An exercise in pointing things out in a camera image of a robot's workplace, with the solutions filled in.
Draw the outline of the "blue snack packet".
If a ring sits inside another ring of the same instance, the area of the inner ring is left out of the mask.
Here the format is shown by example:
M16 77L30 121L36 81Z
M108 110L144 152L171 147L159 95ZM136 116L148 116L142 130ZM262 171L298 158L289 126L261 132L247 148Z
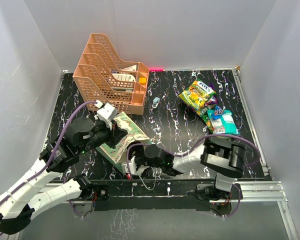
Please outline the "blue snack packet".
M214 108L214 112L211 114L211 117L213 120L217 120L220 119L223 114L224 114L224 110L218 105L216 105Z

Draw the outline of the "green yellow gummy packet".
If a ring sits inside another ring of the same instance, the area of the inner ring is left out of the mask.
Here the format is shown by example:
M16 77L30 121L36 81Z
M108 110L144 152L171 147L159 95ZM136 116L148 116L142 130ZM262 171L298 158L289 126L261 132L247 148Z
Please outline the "green yellow gummy packet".
M203 115L202 119L212 134L229 134L221 119L210 119L208 114Z

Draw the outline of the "purple Fox's candy bag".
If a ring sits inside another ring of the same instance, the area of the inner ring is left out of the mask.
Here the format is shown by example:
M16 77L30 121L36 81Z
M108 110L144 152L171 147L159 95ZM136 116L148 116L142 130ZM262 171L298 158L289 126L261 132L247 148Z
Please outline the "purple Fox's candy bag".
M212 110L215 108L215 106L219 103L217 99L217 94L215 92L214 87L212 84L209 84L209 88L212 90L212 95L207 99L207 101L204 103L204 106L202 110L200 111L200 116L203 116L207 113L208 110Z

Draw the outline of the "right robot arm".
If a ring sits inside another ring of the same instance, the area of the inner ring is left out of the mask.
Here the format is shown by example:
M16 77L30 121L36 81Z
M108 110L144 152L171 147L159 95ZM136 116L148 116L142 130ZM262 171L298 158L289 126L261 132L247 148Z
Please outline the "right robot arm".
M239 142L209 137L186 153L171 153L155 144L135 143L126 153L127 174L136 175L144 167L159 168L175 177L194 168L207 167L216 172L214 184L198 187L196 195L202 200L228 200L236 180L244 173L246 148Z

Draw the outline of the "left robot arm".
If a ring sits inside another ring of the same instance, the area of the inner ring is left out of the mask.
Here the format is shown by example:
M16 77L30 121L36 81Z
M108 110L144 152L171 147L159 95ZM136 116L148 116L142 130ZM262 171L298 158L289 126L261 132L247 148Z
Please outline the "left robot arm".
M128 134L115 120L93 122L79 117L66 126L59 137L40 153L32 167L6 192L0 195L0 232L13 235L42 212L65 201L90 199L91 181L84 174L42 192L50 181L78 163L80 156L105 144L114 149Z

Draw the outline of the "green patterned paper bag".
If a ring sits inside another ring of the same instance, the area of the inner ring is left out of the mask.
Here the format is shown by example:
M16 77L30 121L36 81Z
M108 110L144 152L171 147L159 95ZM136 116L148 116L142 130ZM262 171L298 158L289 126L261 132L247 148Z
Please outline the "green patterned paper bag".
M124 112L119 113L114 120L121 129L128 131L128 134L120 141L115 148L109 147L107 144L102 144L96 150L112 163L120 172L125 174L122 170L122 163L128 163L127 150L130 145L142 143L151 144L151 139L133 122L133 120ZM147 167L142 167L137 170L138 177L141 176Z

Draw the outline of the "yellow green Fox's candy bag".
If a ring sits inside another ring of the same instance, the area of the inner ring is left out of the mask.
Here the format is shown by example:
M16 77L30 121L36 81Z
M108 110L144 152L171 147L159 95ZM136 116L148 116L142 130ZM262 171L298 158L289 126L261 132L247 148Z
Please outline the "yellow green Fox's candy bag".
M197 115L201 116L201 110L213 91L207 84L196 79L188 88L179 94L179 98L190 107Z

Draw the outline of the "teal white snack bag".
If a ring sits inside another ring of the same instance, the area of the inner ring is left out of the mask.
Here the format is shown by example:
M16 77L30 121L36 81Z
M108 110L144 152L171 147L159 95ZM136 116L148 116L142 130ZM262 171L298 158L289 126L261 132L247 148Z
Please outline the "teal white snack bag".
M212 133L238 135L240 132L236 127L233 119L233 114L230 110L224 110L223 114L218 119L213 119L213 110L208 110L207 115L212 125Z

